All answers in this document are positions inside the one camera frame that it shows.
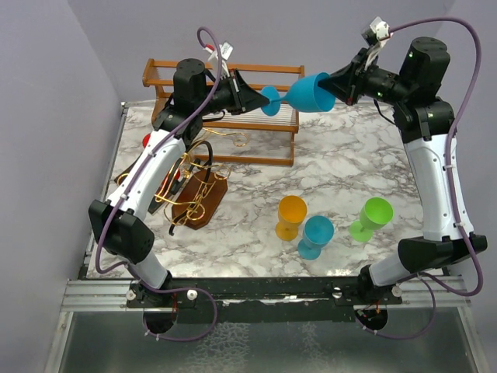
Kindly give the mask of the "green plastic wine glass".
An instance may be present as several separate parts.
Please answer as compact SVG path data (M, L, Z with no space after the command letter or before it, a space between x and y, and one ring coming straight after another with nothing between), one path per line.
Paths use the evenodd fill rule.
M394 216L391 204L381 197L366 201L360 211L360 218L349 227L349 233L357 242L368 242L374 232L382 229Z

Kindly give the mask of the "blue plastic wine glass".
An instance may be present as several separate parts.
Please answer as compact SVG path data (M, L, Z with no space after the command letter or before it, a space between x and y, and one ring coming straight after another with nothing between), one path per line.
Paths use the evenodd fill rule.
M265 86L261 94L269 100L269 104L261 108L262 112L267 116L275 116L283 101L303 113L329 112L335 105L335 96L318 85L326 78L326 72L300 78L284 96L281 96L274 86Z

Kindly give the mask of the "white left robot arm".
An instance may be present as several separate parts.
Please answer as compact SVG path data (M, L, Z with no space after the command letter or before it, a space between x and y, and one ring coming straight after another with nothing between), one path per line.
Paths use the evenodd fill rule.
M98 251L122 258L147 284L144 296L154 306L171 299L170 272L152 251L155 236L144 223L148 207L166 173L193 143L203 116L225 110L239 115L269 104L238 70L207 84L209 71L194 58L180 61L173 75L172 102L155 118L148 145L126 179L105 201L94 200L89 217Z

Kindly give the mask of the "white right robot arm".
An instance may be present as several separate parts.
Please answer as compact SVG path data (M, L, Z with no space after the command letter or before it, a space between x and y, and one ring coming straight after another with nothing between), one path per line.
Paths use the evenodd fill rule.
M465 211L457 172L454 109L437 93L450 63L444 42L419 37L411 42L399 72L368 64L363 48L344 68L318 85L352 106L367 96L393 108L423 210L422 236L402 239L396 253L365 269L358 298L373 304L386 286L410 275L475 260L488 241L477 235Z

